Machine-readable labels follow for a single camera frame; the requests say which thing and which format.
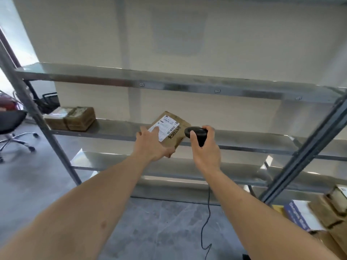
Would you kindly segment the person's left hand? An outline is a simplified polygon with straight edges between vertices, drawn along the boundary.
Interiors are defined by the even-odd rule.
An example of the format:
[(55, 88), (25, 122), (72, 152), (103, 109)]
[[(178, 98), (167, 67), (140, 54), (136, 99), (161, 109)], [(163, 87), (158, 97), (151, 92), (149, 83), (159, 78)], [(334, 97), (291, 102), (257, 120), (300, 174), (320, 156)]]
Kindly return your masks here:
[(139, 132), (136, 134), (136, 140), (131, 156), (143, 161), (157, 161), (163, 157), (170, 158), (175, 153), (175, 147), (165, 147), (159, 141), (159, 127), (154, 127), (152, 131), (146, 129), (146, 135), (139, 140)]

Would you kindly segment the person's right hand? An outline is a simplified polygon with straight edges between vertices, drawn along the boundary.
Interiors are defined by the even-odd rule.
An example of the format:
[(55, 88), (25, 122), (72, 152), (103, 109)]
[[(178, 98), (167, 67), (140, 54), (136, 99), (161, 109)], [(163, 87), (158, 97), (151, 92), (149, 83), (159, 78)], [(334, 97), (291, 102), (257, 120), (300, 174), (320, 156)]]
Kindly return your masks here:
[(206, 177), (207, 175), (221, 173), (221, 153), (215, 142), (214, 128), (209, 125), (202, 126), (202, 128), (208, 130), (207, 139), (201, 148), (200, 154), (193, 156), (193, 160), (198, 170)]

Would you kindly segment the black barcode scanner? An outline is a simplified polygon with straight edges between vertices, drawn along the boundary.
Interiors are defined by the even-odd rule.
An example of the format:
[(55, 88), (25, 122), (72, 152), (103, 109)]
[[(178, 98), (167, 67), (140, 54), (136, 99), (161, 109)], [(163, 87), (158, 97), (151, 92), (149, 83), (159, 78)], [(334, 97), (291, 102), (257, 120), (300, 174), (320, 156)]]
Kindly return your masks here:
[(187, 127), (184, 130), (185, 136), (190, 139), (190, 132), (194, 131), (197, 136), (197, 141), (200, 147), (203, 147), (207, 139), (208, 130), (198, 126)]

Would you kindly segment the brown cardboard parcel white label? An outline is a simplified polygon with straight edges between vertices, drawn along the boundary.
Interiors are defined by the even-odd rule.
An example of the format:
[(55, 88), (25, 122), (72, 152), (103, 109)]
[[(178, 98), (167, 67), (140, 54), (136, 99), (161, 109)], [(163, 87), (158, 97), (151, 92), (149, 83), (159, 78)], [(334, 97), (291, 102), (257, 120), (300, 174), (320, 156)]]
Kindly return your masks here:
[(159, 128), (158, 144), (161, 144), (164, 148), (177, 149), (186, 137), (184, 130), (190, 127), (190, 124), (177, 115), (164, 111), (151, 125), (146, 126), (150, 133), (155, 127)]

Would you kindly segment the person's left forearm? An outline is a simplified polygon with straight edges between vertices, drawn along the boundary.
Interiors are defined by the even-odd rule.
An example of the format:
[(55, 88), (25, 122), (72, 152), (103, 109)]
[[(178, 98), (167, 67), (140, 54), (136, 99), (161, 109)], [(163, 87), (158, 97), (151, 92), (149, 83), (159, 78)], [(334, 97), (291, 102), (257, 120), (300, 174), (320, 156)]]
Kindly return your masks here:
[(0, 249), (0, 260), (97, 260), (154, 156), (132, 154), (55, 201)]

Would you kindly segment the person's right forearm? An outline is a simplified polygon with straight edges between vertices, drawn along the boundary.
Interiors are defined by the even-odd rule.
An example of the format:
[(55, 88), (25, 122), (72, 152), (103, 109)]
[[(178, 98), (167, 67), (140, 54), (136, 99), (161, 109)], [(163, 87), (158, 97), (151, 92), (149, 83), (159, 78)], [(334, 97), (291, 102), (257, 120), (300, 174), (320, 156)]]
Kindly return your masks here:
[(339, 260), (320, 241), (247, 193), (219, 169), (202, 174), (251, 260)]

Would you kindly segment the grey metal shelving rack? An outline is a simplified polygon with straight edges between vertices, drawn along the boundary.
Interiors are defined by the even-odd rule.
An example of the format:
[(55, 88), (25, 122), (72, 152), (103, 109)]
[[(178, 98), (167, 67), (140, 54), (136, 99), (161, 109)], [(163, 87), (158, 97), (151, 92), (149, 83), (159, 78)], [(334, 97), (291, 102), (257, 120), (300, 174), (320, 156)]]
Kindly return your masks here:
[[(269, 204), (282, 193), (289, 200), (312, 198), (337, 184), (347, 185), (347, 176), (329, 176), (304, 171), (313, 160), (347, 162), (347, 139), (333, 139), (347, 126), (347, 85), (317, 86), (308, 83), (257, 81), (184, 74), (105, 68), (100, 66), (37, 62), (20, 64), (0, 28), (0, 67), (77, 185), (77, 170), (102, 171), (123, 161), (125, 147), (133, 143), (140, 126), (149, 126), (165, 110), (192, 125), (211, 124), (216, 143), (229, 158), (222, 169), (237, 184), (248, 186), (252, 195)], [(82, 107), (103, 110), (112, 118), (97, 118), (85, 131), (54, 129), (44, 120), (27, 86), (34, 81), (62, 82), (92, 99)], [(260, 129), (265, 108), (260, 103), (280, 101), (299, 107), (299, 102), (326, 104), (329, 109), (307, 137)]]

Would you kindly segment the brown taped cardboard parcel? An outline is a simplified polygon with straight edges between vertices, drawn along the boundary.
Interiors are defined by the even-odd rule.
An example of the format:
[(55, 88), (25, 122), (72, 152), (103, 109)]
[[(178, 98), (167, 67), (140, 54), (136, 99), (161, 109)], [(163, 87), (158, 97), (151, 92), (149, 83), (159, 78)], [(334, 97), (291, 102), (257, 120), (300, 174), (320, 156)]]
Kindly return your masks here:
[(44, 114), (43, 118), (51, 130), (68, 130), (65, 118), (75, 110), (75, 107), (58, 107), (49, 114)]
[(86, 131), (96, 120), (93, 107), (76, 107), (63, 118), (70, 131)]

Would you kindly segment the blue and white box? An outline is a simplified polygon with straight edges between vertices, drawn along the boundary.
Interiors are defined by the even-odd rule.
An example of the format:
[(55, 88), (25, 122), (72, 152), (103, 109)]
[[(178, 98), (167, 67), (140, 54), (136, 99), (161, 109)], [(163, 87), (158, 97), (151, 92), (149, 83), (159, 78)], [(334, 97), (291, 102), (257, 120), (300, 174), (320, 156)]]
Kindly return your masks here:
[(319, 219), (309, 208), (309, 201), (291, 200), (284, 205), (288, 218), (297, 226), (309, 233), (326, 231)]

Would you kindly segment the black office chair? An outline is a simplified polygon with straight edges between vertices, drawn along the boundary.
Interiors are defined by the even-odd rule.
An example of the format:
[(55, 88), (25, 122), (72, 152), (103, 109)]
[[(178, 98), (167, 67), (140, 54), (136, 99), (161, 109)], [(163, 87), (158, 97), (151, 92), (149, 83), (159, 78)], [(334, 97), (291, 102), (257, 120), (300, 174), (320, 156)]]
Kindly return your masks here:
[(7, 110), (0, 108), (0, 136), (4, 136), (5, 139), (0, 140), (0, 164), (4, 162), (2, 157), (3, 150), (10, 143), (21, 144), (29, 149), (30, 152), (35, 152), (35, 147), (29, 145), (27, 142), (19, 140), (24, 135), (33, 135), (34, 138), (40, 136), (35, 132), (25, 132), (19, 135), (15, 135), (14, 131), (24, 122), (27, 116), (27, 112), (24, 110)]

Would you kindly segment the dark red object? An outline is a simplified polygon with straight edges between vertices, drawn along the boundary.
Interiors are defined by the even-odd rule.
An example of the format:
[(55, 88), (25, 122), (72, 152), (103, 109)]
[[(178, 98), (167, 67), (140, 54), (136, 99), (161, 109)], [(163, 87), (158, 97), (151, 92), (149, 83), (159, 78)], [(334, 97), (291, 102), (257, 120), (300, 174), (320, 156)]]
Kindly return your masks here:
[(17, 103), (11, 97), (0, 93), (0, 112), (18, 110)]

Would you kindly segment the brown parcel with label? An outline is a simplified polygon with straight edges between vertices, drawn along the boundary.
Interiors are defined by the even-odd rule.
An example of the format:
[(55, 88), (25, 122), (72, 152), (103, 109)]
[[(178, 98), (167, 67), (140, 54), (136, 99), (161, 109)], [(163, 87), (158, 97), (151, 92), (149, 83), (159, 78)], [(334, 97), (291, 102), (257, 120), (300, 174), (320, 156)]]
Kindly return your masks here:
[(323, 227), (332, 227), (347, 222), (347, 186), (337, 184), (324, 195), (317, 196), (308, 204)]

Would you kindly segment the brown cardboard box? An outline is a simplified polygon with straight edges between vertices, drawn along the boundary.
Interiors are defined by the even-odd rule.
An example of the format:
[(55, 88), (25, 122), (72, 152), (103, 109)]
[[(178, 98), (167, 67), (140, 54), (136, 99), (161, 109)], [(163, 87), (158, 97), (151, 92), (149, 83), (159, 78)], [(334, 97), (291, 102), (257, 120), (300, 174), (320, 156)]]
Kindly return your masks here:
[(321, 241), (340, 260), (347, 260), (347, 224), (340, 224), (331, 229), (309, 231), (317, 240)]

